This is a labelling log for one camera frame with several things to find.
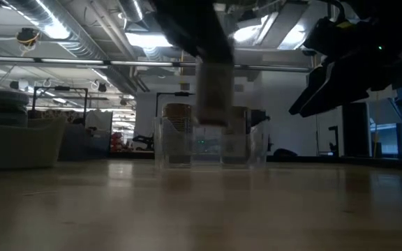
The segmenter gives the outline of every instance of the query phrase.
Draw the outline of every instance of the fluorescent light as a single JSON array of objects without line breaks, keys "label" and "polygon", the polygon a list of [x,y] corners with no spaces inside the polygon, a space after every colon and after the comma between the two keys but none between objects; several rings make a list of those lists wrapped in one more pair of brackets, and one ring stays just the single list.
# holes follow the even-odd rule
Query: fluorescent light
[{"label": "fluorescent light", "polygon": [[104,74],[100,73],[98,70],[94,70],[91,69],[92,71],[94,71],[99,77],[101,77],[103,80],[108,81],[108,77],[105,76]]},{"label": "fluorescent light", "polygon": [[305,28],[297,24],[283,39],[282,43],[278,46],[279,50],[296,50],[304,43],[306,39]]},{"label": "fluorescent light", "polygon": [[107,108],[107,109],[99,109],[102,112],[133,112],[132,109],[122,109],[122,108]]},{"label": "fluorescent light", "polygon": [[116,125],[119,126],[129,126],[129,127],[134,127],[133,124],[127,123],[127,122],[114,122]]},{"label": "fluorescent light", "polygon": [[167,38],[163,34],[134,34],[125,33],[128,41],[131,45],[139,46],[142,48],[153,48],[153,47],[171,47]]},{"label": "fluorescent light", "polygon": [[136,120],[131,120],[131,119],[127,120],[126,118],[124,118],[124,119],[112,119],[112,121],[113,122],[133,122],[133,123],[136,122]]},{"label": "fluorescent light", "polygon": [[86,63],[86,64],[103,64],[101,60],[84,60],[84,59],[42,59],[44,63]]},{"label": "fluorescent light", "polygon": [[45,91],[45,93],[46,93],[47,95],[51,96],[51,97],[55,97],[55,94],[50,93],[49,91]]},{"label": "fluorescent light", "polygon": [[243,29],[239,29],[238,31],[235,31],[234,39],[239,43],[244,42],[255,36],[261,27],[261,25],[253,25],[245,27]]},{"label": "fluorescent light", "polygon": [[63,98],[54,98],[54,100],[62,104],[66,104],[66,100],[64,100]]}]

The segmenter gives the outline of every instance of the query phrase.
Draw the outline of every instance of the ventilation duct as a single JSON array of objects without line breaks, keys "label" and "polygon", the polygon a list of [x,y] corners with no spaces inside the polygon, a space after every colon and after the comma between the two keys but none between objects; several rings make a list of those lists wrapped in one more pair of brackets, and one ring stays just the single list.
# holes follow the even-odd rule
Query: ventilation duct
[{"label": "ventilation duct", "polygon": [[163,57],[157,47],[143,48],[145,55],[150,61],[162,61]]},{"label": "ventilation duct", "polygon": [[[50,38],[76,40],[75,43],[61,43],[60,46],[78,59],[108,59],[104,51],[57,0],[3,1]],[[110,80],[119,91],[136,92],[136,85],[124,77],[117,68],[108,66],[106,69],[94,69],[94,71],[100,77]]]},{"label": "ventilation duct", "polygon": [[120,9],[129,22],[140,22],[144,12],[138,0],[119,0]]},{"label": "ventilation duct", "polygon": [[[149,31],[149,25],[144,21],[144,11],[141,3],[138,0],[118,0],[120,9],[124,14],[124,17],[129,22],[139,23],[139,25],[147,28]],[[163,57],[158,47],[142,48],[145,56],[150,61],[162,61]]]}]

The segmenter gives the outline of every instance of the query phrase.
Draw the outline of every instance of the clear plastic container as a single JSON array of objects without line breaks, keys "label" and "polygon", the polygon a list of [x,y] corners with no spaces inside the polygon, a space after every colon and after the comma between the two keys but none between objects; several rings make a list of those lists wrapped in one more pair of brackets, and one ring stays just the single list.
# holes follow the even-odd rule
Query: clear plastic container
[{"label": "clear plastic container", "polygon": [[245,135],[224,135],[221,128],[194,127],[179,132],[165,118],[154,120],[154,154],[157,169],[262,169],[267,156],[267,122]]}]

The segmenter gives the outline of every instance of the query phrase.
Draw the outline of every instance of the wooden table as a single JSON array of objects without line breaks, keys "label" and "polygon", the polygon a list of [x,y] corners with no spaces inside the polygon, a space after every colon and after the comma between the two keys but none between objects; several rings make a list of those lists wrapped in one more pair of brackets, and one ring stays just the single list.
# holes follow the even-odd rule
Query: wooden table
[{"label": "wooden table", "polygon": [[148,160],[0,172],[0,250],[402,250],[402,172]]}]

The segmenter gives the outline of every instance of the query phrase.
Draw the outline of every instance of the cylindrical object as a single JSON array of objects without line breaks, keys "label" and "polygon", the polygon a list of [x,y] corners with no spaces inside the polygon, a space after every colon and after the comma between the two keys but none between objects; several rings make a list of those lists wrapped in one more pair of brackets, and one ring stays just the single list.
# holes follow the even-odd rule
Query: cylindrical object
[{"label": "cylindrical object", "polygon": [[0,125],[27,127],[28,95],[15,91],[0,91]]},{"label": "cylindrical object", "polygon": [[152,48],[142,48],[144,50],[145,56],[147,56],[148,60],[150,61],[162,61],[163,57],[159,48],[152,47]]},{"label": "cylindrical object", "polygon": [[190,164],[192,149],[192,107],[167,104],[163,108],[163,150],[170,164]]},{"label": "cylindrical object", "polygon": [[195,117],[199,124],[228,126],[233,99],[233,71],[232,64],[197,64]]},{"label": "cylindrical object", "polygon": [[106,22],[111,26],[111,29],[113,30],[113,32],[116,33],[119,40],[122,42],[122,44],[125,46],[125,48],[130,53],[129,57],[131,59],[135,59],[136,56],[135,56],[134,48],[133,48],[133,46],[131,46],[130,42],[126,38],[125,32],[121,31],[119,29],[118,24],[111,18],[110,14],[105,9],[105,7],[103,7],[98,0],[90,0],[89,2],[96,7],[97,11],[100,12],[100,14],[106,20]]},{"label": "cylindrical object", "polygon": [[144,13],[138,0],[119,0],[120,9],[129,22],[139,22],[144,18]]},{"label": "cylindrical object", "polygon": [[251,131],[251,111],[247,107],[232,107],[229,126],[222,129],[221,162],[246,164],[249,157],[248,134]]}]

